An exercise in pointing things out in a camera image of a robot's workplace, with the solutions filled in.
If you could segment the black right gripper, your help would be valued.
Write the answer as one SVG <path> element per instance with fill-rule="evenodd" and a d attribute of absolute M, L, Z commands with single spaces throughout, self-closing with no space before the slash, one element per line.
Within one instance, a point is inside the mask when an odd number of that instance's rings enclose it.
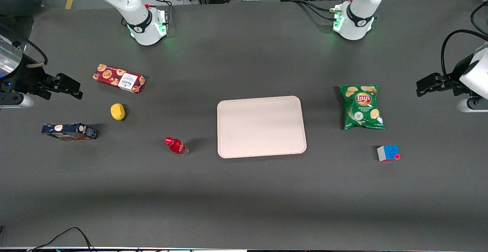
<path fill-rule="evenodd" d="M 29 68 L 35 60 L 23 56 L 17 69 L 1 78 L 1 92 L 28 93 L 49 100 L 51 93 L 65 93 L 78 100 L 82 99 L 80 83 L 65 74 L 56 75 L 56 85 L 51 82 L 53 76 L 45 73 L 43 67 Z"/>

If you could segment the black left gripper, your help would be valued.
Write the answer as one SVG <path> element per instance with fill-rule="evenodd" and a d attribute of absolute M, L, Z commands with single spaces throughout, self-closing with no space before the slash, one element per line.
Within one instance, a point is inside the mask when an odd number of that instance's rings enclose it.
<path fill-rule="evenodd" d="M 456 63 L 453 71 L 448 74 L 446 71 L 445 55 L 441 54 L 441 71 L 443 74 L 442 77 L 440 73 L 431 73 L 425 78 L 417 81 L 417 97 L 422 97 L 427 93 L 435 92 L 438 90 L 452 90 L 454 96 L 460 96 L 463 94 L 469 94 L 469 96 L 472 96 L 474 93 L 460 81 L 460 77 L 468 69 L 473 57 L 474 54 L 470 54 L 469 56 L 463 58 L 461 61 Z"/>

